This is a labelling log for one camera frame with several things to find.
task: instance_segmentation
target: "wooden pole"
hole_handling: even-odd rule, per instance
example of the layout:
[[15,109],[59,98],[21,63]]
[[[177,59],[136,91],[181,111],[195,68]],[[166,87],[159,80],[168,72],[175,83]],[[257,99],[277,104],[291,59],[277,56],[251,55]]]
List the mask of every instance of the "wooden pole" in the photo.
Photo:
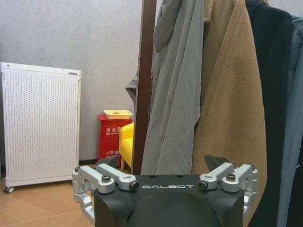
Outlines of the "wooden pole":
[[140,49],[138,60],[138,84],[136,91],[136,114],[132,174],[141,173],[143,151],[148,128],[150,86],[152,73],[153,32],[155,28],[157,0],[142,0]]

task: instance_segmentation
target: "perforated panel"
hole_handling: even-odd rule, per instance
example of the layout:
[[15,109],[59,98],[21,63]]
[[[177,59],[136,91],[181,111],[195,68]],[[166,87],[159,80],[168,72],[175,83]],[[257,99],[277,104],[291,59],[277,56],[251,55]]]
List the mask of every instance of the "perforated panel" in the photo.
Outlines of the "perforated panel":
[[80,76],[1,69],[10,182],[71,175]]

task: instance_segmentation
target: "yellow tray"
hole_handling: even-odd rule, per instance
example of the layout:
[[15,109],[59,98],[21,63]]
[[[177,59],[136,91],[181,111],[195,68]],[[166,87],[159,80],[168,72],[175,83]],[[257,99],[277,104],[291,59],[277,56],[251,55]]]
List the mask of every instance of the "yellow tray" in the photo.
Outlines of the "yellow tray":
[[129,119],[133,115],[128,110],[104,110],[105,117],[107,119]]

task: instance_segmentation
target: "logo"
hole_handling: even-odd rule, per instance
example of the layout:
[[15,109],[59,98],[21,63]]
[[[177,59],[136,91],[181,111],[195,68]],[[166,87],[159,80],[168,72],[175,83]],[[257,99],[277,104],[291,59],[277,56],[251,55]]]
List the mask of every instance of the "logo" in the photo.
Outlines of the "logo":
[[153,189],[153,188],[157,188],[157,189],[184,189],[184,188],[193,188],[193,185],[168,185],[168,186],[162,186],[162,185],[144,185],[142,186],[143,189]]

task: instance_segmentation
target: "gray wall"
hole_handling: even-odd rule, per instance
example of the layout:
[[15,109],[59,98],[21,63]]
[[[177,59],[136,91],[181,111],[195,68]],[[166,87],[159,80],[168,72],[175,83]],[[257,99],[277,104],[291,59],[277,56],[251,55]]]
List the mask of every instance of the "gray wall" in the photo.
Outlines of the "gray wall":
[[270,6],[303,17],[303,0],[268,0]]
[[0,61],[82,70],[80,160],[95,158],[97,114],[134,111],[125,86],[137,71],[141,1],[0,0],[0,15]]

